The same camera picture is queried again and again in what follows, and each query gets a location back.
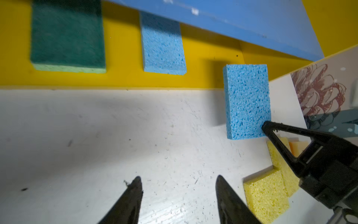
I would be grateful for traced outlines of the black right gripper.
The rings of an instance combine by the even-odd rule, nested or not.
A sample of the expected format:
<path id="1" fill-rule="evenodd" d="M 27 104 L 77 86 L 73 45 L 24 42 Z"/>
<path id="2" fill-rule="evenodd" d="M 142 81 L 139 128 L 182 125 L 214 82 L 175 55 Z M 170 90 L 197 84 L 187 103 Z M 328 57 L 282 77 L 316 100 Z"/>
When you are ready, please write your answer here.
<path id="1" fill-rule="evenodd" d="M 358 190 L 358 146 L 330 133 L 266 121 L 262 131 L 296 176 L 299 187 L 321 204 L 334 209 Z M 309 137 L 288 145 L 276 135 L 283 131 Z"/>

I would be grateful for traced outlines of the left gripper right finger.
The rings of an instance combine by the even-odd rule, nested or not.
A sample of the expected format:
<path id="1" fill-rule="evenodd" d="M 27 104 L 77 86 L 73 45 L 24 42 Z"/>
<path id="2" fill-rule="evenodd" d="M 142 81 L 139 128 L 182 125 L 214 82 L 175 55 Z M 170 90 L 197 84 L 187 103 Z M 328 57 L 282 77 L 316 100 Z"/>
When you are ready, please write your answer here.
<path id="1" fill-rule="evenodd" d="M 261 224 L 221 175 L 215 190 L 221 224 Z"/>

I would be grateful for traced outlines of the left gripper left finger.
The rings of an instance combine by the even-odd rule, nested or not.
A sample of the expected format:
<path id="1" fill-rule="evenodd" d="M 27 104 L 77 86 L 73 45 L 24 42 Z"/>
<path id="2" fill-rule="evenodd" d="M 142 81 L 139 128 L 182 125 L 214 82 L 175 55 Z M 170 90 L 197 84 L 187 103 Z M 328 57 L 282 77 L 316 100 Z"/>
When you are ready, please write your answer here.
<path id="1" fill-rule="evenodd" d="M 143 193 L 141 178 L 137 176 L 127 185 L 127 189 L 122 196 L 98 223 L 137 224 L 139 222 Z"/>

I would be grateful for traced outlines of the light blue sponge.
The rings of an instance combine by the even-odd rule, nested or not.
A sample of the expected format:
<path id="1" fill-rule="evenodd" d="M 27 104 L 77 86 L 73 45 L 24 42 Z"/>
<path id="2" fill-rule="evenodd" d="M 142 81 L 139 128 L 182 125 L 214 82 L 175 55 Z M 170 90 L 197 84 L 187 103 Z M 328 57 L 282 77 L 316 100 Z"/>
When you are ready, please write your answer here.
<path id="1" fill-rule="evenodd" d="M 268 68 L 265 64 L 228 64 L 223 68 L 227 138 L 264 137 L 271 120 Z"/>
<path id="2" fill-rule="evenodd" d="M 187 73 L 180 23 L 146 12 L 139 13 L 145 72 Z"/>

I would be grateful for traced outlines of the dark green scrub sponge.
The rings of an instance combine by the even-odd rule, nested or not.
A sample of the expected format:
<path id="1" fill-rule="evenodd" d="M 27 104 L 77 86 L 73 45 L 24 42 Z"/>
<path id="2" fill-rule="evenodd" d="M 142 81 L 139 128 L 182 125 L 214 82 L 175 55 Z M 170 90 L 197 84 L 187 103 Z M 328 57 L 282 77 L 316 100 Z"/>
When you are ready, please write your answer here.
<path id="1" fill-rule="evenodd" d="M 38 71 L 106 73 L 101 1 L 33 1 L 30 60 Z"/>

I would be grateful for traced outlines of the yellow shelf unit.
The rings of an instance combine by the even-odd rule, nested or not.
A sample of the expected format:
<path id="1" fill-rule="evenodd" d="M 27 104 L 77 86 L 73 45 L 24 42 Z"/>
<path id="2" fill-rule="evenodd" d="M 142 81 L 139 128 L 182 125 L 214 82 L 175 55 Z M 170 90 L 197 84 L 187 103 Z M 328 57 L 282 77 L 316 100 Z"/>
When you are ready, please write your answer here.
<path id="1" fill-rule="evenodd" d="M 181 25 L 187 72 L 144 72 L 139 13 L 104 2 L 105 74 L 37 71 L 30 61 L 31 1 L 1 1 L 2 89 L 220 89 L 227 64 L 266 64 L 273 80 L 310 64 L 251 43 Z"/>

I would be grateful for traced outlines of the pale orange sponge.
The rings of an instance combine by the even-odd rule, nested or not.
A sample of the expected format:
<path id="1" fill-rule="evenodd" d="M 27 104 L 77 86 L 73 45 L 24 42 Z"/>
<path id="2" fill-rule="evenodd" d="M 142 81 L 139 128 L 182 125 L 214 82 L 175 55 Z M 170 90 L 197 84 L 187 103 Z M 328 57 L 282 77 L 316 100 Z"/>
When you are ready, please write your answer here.
<path id="1" fill-rule="evenodd" d="M 288 138 L 289 150 L 294 157 L 299 157 L 309 146 L 310 141 L 300 141 L 298 138 Z"/>

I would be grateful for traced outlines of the yellow sponge front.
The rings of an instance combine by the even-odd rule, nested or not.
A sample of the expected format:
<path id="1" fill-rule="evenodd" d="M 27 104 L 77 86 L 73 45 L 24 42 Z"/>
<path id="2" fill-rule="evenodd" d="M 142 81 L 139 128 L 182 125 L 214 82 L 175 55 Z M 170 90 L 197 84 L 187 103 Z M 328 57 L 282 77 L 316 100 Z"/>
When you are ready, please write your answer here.
<path id="1" fill-rule="evenodd" d="M 282 172 L 273 169 L 243 183 L 247 206 L 263 224 L 271 224 L 290 207 Z"/>

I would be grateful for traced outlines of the yellow sponge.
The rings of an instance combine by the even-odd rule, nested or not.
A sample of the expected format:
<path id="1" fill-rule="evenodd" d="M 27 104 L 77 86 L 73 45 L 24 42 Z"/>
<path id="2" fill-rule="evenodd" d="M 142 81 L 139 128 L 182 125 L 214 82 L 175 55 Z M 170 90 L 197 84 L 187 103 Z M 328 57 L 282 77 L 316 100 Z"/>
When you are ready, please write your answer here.
<path id="1" fill-rule="evenodd" d="M 289 165 L 286 163 L 284 158 L 281 156 L 271 141 L 267 142 L 267 146 L 274 168 L 280 170 L 282 173 L 287 196 L 291 197 L 299 189 L 299 178 L 296 177 L 296 175 L 293 173 Z"/>
<path id="2" fill-rule="evenodd" d="M 247 206 L 263 224 L 271 224 L 290 207 L 282 172 L 273 169 L 243 183 Z"/>

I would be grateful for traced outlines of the yellow sponge rear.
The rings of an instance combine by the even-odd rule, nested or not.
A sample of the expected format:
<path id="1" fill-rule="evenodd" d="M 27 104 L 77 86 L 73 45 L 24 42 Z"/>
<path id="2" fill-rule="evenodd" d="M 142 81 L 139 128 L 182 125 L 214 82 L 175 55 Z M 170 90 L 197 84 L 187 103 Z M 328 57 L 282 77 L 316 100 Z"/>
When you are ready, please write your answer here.
<path id="1" fill-rule="evenodd" d="M 293 173 L 289 165 L 286 163 L 284 158 L 281 156 L 271 141 L 267 142 L 267 146 L 274 168 L 280 170 L 282 173 L 287 196 L 291 197 L 299 189 L 299 178 L 296 177 L 296 175 Z"/>

